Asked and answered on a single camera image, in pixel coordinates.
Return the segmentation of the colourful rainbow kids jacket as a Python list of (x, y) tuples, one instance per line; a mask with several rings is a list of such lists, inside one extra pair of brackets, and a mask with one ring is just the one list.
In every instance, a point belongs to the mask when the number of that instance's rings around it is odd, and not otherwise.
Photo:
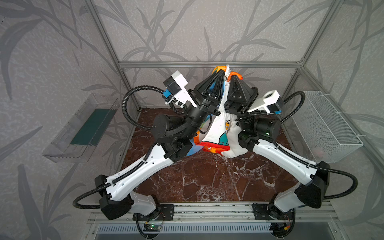
[(238, 142), (238, 134), (241, 132), (241, 128), (237, 126), (237, 116), (226, 113), (224, 108), (231, 84), (230, 77), (237, 76), (242, 79), (242, 76), (231, 71), (228, 65), (216, 67), (213, 73), (220, 70), (225, 71), (223, 94), (219, 105), (221, 114), (218, 117), (214, 116), (212, 118), (208, 116), (204, 120), (202, 124), (203, 130), (197, 132), (197, 136), (191, 140), (193, 146), (187, 153), (188, 156), (203, 150), (232, 159), (248, 152)]

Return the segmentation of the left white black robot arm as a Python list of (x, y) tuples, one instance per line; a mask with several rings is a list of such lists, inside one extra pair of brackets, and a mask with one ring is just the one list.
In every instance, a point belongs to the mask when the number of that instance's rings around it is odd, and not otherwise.
[(227, 71), (227, 67), (215, 68), (192, 90), (186, 90), (186, 79), (176, 71), (164, 81), (165, 90), (138, 86), (125, 95), (124, 102), (127, 102), (138, 91), (161, 93), (175, 115), (159, 114), (152, 127), (148, 127), (135, 122), (127, 110), (123, 111), (131, 124), (151, 131), (155, 142), (143, 157), (125, 169), (109, 177), (101, 175), (96, 178), (98, 192), (102, 196), (100, 209), (107, 219), (114, 220), (128, 212), (143, 216), (160, 213), (160, 204), (155, 197), (137, 194), (134, 189), (158, 171), (186, 157), (206, 118), (220, 115), (219, 105), (224, 95)]

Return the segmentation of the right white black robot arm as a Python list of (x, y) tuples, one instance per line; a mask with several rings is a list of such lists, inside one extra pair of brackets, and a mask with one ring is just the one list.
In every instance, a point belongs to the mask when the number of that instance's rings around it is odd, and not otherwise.
[(305, 94), (296, 92), (283, 100), (273, 90), (259, 97), (258, 89), (247, 85), (242, 76), (232, 74), (228, 79), (224, 109), (237, 118), (240, 147), (267, 158), (298, 180), (298, 184), (271, 200), (268, 212), (286, 213), (302, 206), (320, 208), (329, 185), (329, 164), (316, 164), (276, 142), (281, 124), (301, 108)]

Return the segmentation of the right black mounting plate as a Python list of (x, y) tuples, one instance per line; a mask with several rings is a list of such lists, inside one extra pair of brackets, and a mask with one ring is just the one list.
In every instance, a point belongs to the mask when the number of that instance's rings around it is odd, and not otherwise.
[(255, 216), (255, 220), (276, 220), (276, 221), (287, 221), (294, 220), (296, 217), (296, 211), (291, 209), (284, 213), (276, 208), (273, 204), (252, 204), (252, 210)]

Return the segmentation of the black mounting plate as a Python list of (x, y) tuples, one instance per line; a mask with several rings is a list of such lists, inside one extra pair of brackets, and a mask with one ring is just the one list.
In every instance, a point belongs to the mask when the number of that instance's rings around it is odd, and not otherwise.
[(134, 214), (133, 220), (136, 221), (172, 221), (175, 213), (175, 205), (173, 204), (160, 204), (160, 206), (154, 210), (148, 216), (142, 214)]
[(273, 204), (252, 204), (252, 210), (255, 216), (255, 220), (276, 220), (276, 221), (287, 221), (294, 220), (296, 217), (296, 211), (291, 209), (284, 213), (276, 208)]

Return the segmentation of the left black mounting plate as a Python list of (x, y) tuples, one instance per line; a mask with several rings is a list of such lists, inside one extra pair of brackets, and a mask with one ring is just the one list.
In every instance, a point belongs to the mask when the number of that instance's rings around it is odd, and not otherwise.
[(160, 204), (160, 206), (154, 210), (148, 216), (142, 214), (134, 214), (133, 220), (136, 221), (172, 221), (175, 213), (175, 205), (173, 204)]

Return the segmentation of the left green circuit board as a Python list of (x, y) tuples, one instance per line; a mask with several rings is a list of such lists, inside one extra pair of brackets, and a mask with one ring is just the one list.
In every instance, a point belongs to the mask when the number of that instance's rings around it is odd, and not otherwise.
[(144, 229), (146, 232), (160, 232), (162, 229), (162, 224), (145, 223)]

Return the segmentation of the aluminium frame of enclosure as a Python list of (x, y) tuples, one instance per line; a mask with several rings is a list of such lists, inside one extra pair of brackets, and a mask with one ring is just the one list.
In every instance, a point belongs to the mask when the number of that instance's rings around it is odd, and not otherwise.
[(120, 71), (294, 69), (384, 167), (383, 1), (91, 1)]

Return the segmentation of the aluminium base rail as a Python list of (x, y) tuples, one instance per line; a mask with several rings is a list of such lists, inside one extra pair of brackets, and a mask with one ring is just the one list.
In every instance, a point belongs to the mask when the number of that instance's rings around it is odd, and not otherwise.
[[(292, 223), (287, 221), (255, 220), (252, 202), (185, 202), (166, 203), (175, 205), (175, 213), (169, 223)], [(319, 209), (296, 208), (296, 222), (339, 222), (340, 219), (330, 202), (324, 202)]]

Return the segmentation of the clear plastic wall tray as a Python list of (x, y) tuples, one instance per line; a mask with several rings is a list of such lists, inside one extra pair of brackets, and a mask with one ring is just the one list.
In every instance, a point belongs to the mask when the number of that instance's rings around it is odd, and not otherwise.
[(86, 163), (120, 107), (116, 97), (90, 94), (43, 156), (55, 163)]

